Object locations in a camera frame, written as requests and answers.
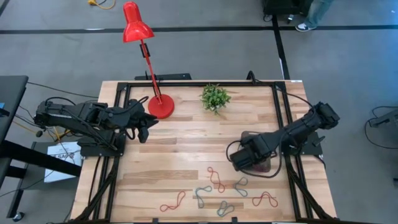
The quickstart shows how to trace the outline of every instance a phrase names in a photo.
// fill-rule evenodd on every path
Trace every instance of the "jeans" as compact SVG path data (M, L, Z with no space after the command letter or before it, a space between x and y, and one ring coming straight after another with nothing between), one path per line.
M318 27L319 21L329 9L331 2L333 0L313 0L304 24L311 29Z

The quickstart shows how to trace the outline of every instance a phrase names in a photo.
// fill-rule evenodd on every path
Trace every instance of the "red desk lamp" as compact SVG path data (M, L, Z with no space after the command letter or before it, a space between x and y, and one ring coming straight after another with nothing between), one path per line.
M173 113L174 101L169 95L161 94L157 86L154 71L152 70L152 65L150 64L148 46L144 43L144 39L154 37L155 35L152 29L143 23L136 3L126 2L123 6L123 12L127 22L127 26L123 32L123 42L141 41L140 48L142 56L147 60L150 76L152 77L155 96L149 100L149 113L159 119L167 118Z

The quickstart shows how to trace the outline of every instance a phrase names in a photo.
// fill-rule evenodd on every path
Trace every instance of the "red rubber band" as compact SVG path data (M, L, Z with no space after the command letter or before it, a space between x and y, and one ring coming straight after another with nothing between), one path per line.
M180 200L178 200L179 198L180 198L180 194L181 193L184 193L184 195L182 196L182 198L180 199ZM177 205L176 206L173 206L173 205L161 205L160 206L160 211L161 212L166 212L168 209L171 209L171 210L175 210L176 208L178 208L178 206L180 206L181 205L181 201L182 201L182 199L185 197L185 192L184 191L182 191L182 192L180 192L180 193L178 193L178 195L177 195Z
M207 167L207 171L208 171L208 172L211 172L211 175L210 175L210 182L211 182L212 184L218 184L218 189L217 189L218 192L219 192L219 193L223 193L223 192L225 191L225 185L221 183L220 175L218 174L218 172L217 172L217 171L214 171L212 167ZM213 174L214 174L214 173L217 174L218 182L213 182L213 180L211 179L211 178L213 177Z
M263 198L264 196L267 196L267 198L269 199L269 204L270 204L272 207L274 207L274 208L278 207L278 201L276 200L276 197L271 196L271 194L268 193L268 192L263 192L262 195L261 195L260 197L254 197L254 198L252 198L252 199L251 199L251 202L253 203L254 206L257 207L257 206L260 205L261 200L262 200L262 198ZM259 203L258 203L258 204L255 204L255 203L254 203L254 199L260 199ZM273 204L272 204L271 199L274 200L274 201L276 202L276 205L273 205Z

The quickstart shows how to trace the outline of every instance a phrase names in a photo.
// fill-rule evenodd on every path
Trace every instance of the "lamp shade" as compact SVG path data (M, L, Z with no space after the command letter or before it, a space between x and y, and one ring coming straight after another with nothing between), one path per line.
M124 3L123 12L127 22L127 26L123 32L123 42L132 42L155 36L152 29L142 21L136 3Z

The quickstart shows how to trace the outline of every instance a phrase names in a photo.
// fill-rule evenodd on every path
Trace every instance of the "person's leg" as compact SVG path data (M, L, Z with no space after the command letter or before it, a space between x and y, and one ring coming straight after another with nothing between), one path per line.
M329 9L331 2L333 2L333 0L314 0L304 23L296 26L296 29L300 32L306 32L317 28L319 21Z

